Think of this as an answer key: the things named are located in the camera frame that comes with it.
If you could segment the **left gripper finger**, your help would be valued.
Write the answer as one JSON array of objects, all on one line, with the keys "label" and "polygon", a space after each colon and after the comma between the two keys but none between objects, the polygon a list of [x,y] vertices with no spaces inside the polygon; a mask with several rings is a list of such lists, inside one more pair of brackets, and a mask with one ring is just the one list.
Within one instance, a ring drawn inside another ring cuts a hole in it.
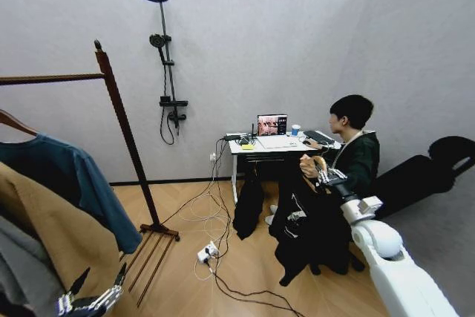
[{"label": "left gripper finger", "polygon": [[63,295],[61,295],[56,302],[57,313],[71,313],[73,311],[73,302],[75,301],[76,294],[81,290],[85,283],[88,273],[90,272],[88,267],[71,285],[70,289]]},{"label": "left gripper finger", "polygon": [[108,288],[99,297],[95,298],[91,304],[88,305],[89,312],[108,312],[121,298],[124,289],[123,281],[125,280],[125,271],[127,263],[121,266],[119,273],[112,287]]}]

